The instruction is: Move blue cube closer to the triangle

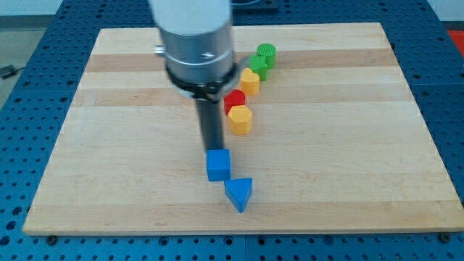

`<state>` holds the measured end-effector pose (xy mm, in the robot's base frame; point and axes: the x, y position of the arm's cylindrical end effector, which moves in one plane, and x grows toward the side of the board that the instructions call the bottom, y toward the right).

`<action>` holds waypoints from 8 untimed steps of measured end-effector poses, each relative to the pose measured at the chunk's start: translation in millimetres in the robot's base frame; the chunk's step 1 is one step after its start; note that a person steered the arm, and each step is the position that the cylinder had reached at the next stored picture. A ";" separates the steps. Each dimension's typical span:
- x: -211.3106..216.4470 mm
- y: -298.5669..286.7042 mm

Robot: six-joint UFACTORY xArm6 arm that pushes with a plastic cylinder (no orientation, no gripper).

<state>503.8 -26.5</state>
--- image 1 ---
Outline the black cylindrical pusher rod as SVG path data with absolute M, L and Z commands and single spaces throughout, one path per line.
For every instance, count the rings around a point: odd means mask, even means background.
M 196 100 L 204 150 L 223 149 L 223 125 L 219 101 Z

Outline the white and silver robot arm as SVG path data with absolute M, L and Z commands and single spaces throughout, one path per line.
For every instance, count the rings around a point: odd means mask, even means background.
M 236 85 L 232 6 L 226 0 L 150 0 L 167 76 L 196 101 L 204 149 L 223 149 L 220 100 Z

